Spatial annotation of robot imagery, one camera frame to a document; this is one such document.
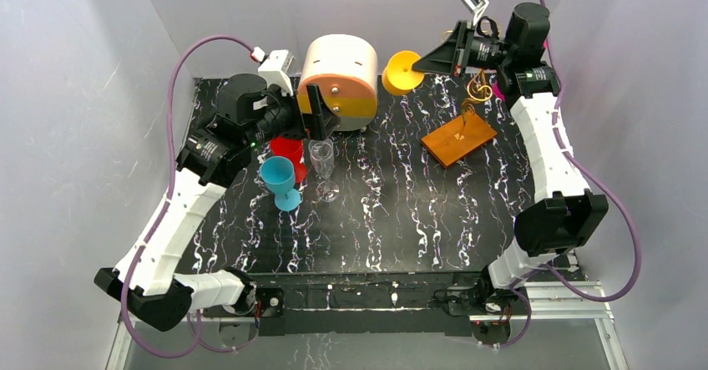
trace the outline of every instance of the black marble table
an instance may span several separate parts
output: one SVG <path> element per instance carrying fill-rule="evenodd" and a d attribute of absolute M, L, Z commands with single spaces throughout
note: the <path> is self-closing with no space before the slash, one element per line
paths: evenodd
<path fill-rule="evenodd" d="M 465 79 L 426 77 L 405 97 L 379 88 L 377 117 L 365 132 L 335 133 L 332 179 L 341 193 L 317 201 L 308 167 L 303 202 L 276 209 L 258 177 L 257 150 L 225 198 L 207 215 L 178 272 L 237 266 L 260 272 L 479 271 L 513 238 L 513 218 L 533 204 L 534 183 L 518 128 L 500 99 L 476 106 L 497 132 L 445 170 L 421 138 L 459 114 Z M 198 84 L 194 124 L 210 118 L 224 80 Z"/>

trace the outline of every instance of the cup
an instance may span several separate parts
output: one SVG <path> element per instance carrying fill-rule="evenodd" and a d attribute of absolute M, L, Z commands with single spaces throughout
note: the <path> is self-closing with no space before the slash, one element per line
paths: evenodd
<path fill-rule="evenodd" d="M 307 168 L 301 163 L 305 154 L 302 140 L 277 137 L 271 140 L 273 155 L 287 158 L 295 167 L 295 183 L 301 183 L 307 176 Z"/>
<path fill-rule="evenodd" d="M 270 157 L 260 165 L 260 177 L 276 196 L 276 207 L 283 211 L 294 210 L 302 202 L 295 186 L 295 167 L 285 157 Z"/>

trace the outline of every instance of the gray wall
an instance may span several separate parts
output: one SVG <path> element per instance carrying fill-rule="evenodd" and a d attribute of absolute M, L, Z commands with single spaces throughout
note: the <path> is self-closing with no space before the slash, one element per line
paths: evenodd
<path fill-rule="evenodd" d="M 118 304 L 93 285 L 167 183 L 178 55 L 150 0 L 0 0 L 2 368 L 103 368 Z M 194 87 L 176 101 L 181 140 Z"/>
<path fill-rule="evenodd" d="M 644 267 L 612 304 L 632 368 L 705 368 L 708 0 L 561 0 L 553 43 L 576 156 L 638 222 Z M 630 276 L 616 209 L 579 252 L 607 291 Z"/>
<path fill-rule="evenodd" d="M 493 0 L 488 15 L 506 28 L 511 9 L 527 0 Z M 559 0 L 547 0 L 555 7 Z M 266 52 L 288 48 L 301 68 L 312 40 L 349 33 L 376 49 L 383 70 L 396 52 L 427 53 L 458 19 L 470 18 L 460 0 L 152 0 L 177 49 L 215 33 L 242 37 Z M 224 78 L 254 71 L 228 43 L 205 46 L 187 67 L 195 77 Z"/>

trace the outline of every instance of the wooden base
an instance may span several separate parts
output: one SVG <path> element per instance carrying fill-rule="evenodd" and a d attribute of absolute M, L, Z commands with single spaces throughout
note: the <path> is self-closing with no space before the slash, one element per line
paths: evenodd
<path fill-rule="evenodd" d="M 427 151 L 445 168 L 497 135 L 497 132 L 474 112 L 463 115 L 435 129 L 421 140 Z"/>

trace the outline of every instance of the purple cable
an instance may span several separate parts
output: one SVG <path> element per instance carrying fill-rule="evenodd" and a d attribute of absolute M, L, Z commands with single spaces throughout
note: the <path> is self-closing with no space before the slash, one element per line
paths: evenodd
<path fill-rule="evenodd" d="M 190 325 L 190 332 L 192 333 L 192 337 L 196 337 L 195 328 L 194 328 L 194 326 L 192 325 L 192 317 L 190 316 L 189 313 L 187 313 L 187 323 L 189 323 L 189 325 Z M 240 350 L 243 349 L 244 347 L 249 346 L 250 343 L 253 342 L 253 341 L 255 341 L 255 337 L 254 337 L 253 339 L 250 339 L 250 340 L 248 340 L 248 341 L 246 341 L 246 342 L 240 344 L 238 347 L 212 347 L 212 346 L 209 345 L 208 343 L 206 343 L 206 342 L 200 340 L 200 345 L 201 345 L 204 349 L 210 350 L 210 351 L 212 351 L 212 352 L 216 352 L 216 353 L 230 353 L 230 352 L 238 352 L 238 351 L 240 351 Z"/>
<path fill-rule="evenodd" d="M 190 354 L 192 351 L 195 350 L 197 345 L 200 342 L 201 339 L 201 333 L 202 333 L 202 326 L 201 326 L 201 315 L 199 312 L 197 312 L 196 317 L 197 317 L 197 332 L 195 335 L 195 341 L 192 342 L 191 346 L 187 347 L 184 351 L 180 352 L 166 352 L 162 351 L 160 349 L 157 349 L 155 347 L 150 346 L 143 338 L 140 337 L 140 334 L 138 334 L 138 331 L 135 330 L 135 327 L 133 326 L 133 323 L 130 322 L 130 315 L 128 311 L 128 289 L 130 286 L 130 280 L 133 279 L 133 273 L 135 272 L 135 267 L 138 265 L 140 262 L 140 257 L 143 255 L 143 251 L 145 250 L 145 245 L 150 242 L 150 239 L 152 239 L 155 231 L 157 230 L 157 227 L 159 224 L 162 222 L 164 219 L 164 216 L 167 214 L 167 210 L 169 209 L 169 202 L 172 200 L 172 194 L 174 194 L 174 163 L 176 161 L 175 158 L 175 153 L 174 153 L 174 135 L 172 132 L 172 105 L 173 105 L 173 99 L 174 99 L 174 84 L 177 83 L 177 75 L 180 73 L 180 69 L 182 69 L 182 65 L 185 64 L 185 61 L 187 58 L 202 44 L 206 44 L 208 42 L 214 41 L 214 40 L 230 40 L 232 42 L 236 42 L 240 44 L 241 46 L 245 47 L 247 50 L 249 50 L 250 53 L 253 53 L 253 48 L 246 44 L 245 42 L 239 40 L 238 38 L 234 38 L 231 36 L 226 36 L 222 34 L 218 34 L 215 36 L 209 36 L 208 38 L 203 38 L 197 43 L 194 43 L 191 47 L 185 51 L 184 54 L 182 54 L 182 57 L 180 57 L 180 60 L 177 62 L 177 64 L 174 66 L 174 69 L 172 70 L 172 74 L 169 76 L 169 84 L 167 87 L 167 146 L 169 149 L 169 163 L 170 163 L 170 168 L 169 168 L 169 183 L 167 185 L 167 192 L 165 193 L 165 200 L 164 204 L 162 205 L 162 209 L 160 209 L 157 217 L 155 218 L 155 221 L 153 224 L 150 226 L 150 229 L 148 230 L 148 233 L 145 235 L 145 238 L 143 239 L 143 245 L 138 248 L 138 250 L 135 252 L 135 256 L 133 257 L 133 260 L 130 262 L 130 266 L 128 267 L 128 272 L 125 274 L 125 280 L 123 281 L 123 288 L 120 290 L 120 317 L 123 320 L 123 323 L 125 323 L 125 328 L 128 330 L 128 334 L 133 338 L 135 343 L 140 345 L 145 351 L 157 356 L 157 357 L 162 357 L 165 359 L 174 359 L 177 357 L 183 357 L 188 354 Z"/>
<path fill-rule="evenodd" d="M 546 2 L 545 0 L 539 0 L 541 5 L 545 6 Z M 547 40 L 547 45 L 548 45 L 548 50 L 549 50 L 549 60 L 551 62 L 551 65 L 554 67 L 555 72 L 558 73 L 558 66 L 556 65 L 556 61 L 554 59 L 553 55 L 553 50 L 551 49 L 551 42 L 550 40 Z M 565 89 L 561 89 L 560 94 L 558 98 L 556 99 L 555 106 L 554 106 L 554 112 L 551 115 L 551 123 L 554 127 L 554 136 L 555 140 L 558 143 L 558 147 L 562 150 L 566 148 L 565 143 L 563 142 L 563 138 L 560 136 L 560 130 L 556 128 L 556 124 L 558 123 L 558 118 L 559 118 L 559 112 L 560 112 L 560 103 L 561 100 L 563 99 Z M 639 279 L 640 276 L 640 271 L 641 271 L 641 262 L 642 262 L 642 255 L 641 255 L 641 243 L 639 240 L 639 232 L 637 231 L 637 227 L 635 224 L 635 221 L 632 219 L 632 216 L 629 213 L 629 210 L 627 210 L 627 207 L 622 203 L 620 198 L 615 195 L 612 190 L 610 190 L 605 184 L 600 182 L 597 178 L 595 178 L 594 175 L 590 174 L 589 171 L 587 171 L 568 151 L 563 152 L 563 155 L 565 156 L 565 159 L 568 160 L 568 162 L 571 165 L 574 165 L 575 168 L 577 168 L 583 175 L 588 177 L 594 184 L 597 185 L 597 187 L 602 190 L 607 197 L 614 203 L 615 206 L 617 206 L 617 209 L 619 212 L 622 214 L 622 217 L 625 218 L 625 222 L 627 223 L 627 227 L 630 229 L 630 236 L 632 238 L 632 245 L 634 246 L 634 251 L 635 251 L 635 263 L 632 268 L 632 274 L 630 276 L 630 279 L 627 281 L 625 286 L 622 287 L 619 291 L 616 293 L 608 296 L 608 297 L 594 297 L 592 295 L 588 295 L 587 293 L 581 291 L 577 287 L 573 286 L 566 280 L 563 275 L 561 275 L 558 270 L 553 268 L 549 264 L 543 264 L 541 267 L 549 270 L 551 274 L 553 274 L 558 280 L 563 283 L 568 289 L 570 289 L 573 293 L 576 295 L 583 297 L 584 299 L 588 299 L 589 301 L 593 302 L 612 302 L 616 301 L 617 299 L 620 299 L 624 295 L 626 295 L 634 286 L 635 283 L 637 282 L 637 279 Z"/>

